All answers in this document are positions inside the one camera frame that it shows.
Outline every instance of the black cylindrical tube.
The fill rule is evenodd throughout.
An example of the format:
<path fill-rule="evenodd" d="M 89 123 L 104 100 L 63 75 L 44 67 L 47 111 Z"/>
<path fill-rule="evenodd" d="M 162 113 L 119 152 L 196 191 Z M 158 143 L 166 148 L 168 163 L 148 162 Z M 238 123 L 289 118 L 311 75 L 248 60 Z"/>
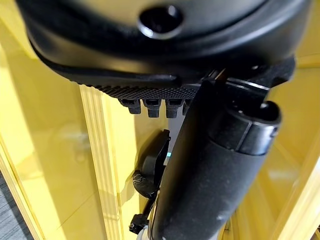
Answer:
<path fill-rule="evenodd" d="M 217 88 L 204 82 L 185 117 L 151 216 L 152 240 L 210 240 L 248 191 L 276 135 L 275 103 L 226 106 Z"/>

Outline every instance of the round hole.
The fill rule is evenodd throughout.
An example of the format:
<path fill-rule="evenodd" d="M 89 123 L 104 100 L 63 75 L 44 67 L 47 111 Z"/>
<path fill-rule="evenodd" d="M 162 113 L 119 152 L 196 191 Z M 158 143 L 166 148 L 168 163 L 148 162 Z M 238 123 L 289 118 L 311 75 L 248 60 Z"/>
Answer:
<path fill-rule="evenodd" d="M 181 12 L 174 6 L 157 6 L 140 14 L 138 28 L 151 39 L 166 40 L 176 36 L 183 22 Z"/>

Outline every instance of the black bracket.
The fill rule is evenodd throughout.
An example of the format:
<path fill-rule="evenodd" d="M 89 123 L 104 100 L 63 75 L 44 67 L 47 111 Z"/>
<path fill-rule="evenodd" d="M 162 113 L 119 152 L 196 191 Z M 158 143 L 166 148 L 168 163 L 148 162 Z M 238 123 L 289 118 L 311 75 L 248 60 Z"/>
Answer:
<path fill-rule="evenodd" d="M 133 186 L 148 202 L 141 214 L 135 214 L 129 226 L 132 233 L 138 234 L 148 225 L 149 213 L 154 205 L 169 148 L 169 130 L 163 130 L 148 146 L 138 160 L 133 173 Z"/>

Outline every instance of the glossy yellow background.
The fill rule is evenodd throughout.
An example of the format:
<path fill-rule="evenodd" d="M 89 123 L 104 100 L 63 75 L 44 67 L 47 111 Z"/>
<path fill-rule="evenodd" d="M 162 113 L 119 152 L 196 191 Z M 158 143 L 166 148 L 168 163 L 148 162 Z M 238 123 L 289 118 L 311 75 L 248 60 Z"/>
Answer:
<path fill-rule="evenodd" d="M 13 1 L 0 9 L 1 166 L 20 187 L 33 235 L 104 240 L 79 86 L 34 58 Z"/>

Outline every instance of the gray floor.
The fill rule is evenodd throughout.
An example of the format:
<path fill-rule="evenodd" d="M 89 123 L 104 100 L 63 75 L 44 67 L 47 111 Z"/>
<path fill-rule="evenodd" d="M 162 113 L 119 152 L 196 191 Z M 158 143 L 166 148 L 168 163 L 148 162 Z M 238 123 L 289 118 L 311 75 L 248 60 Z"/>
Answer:
<path fill-rule="evenodd" d="M 0 240 L 33 240 L 0 172 Z"/>

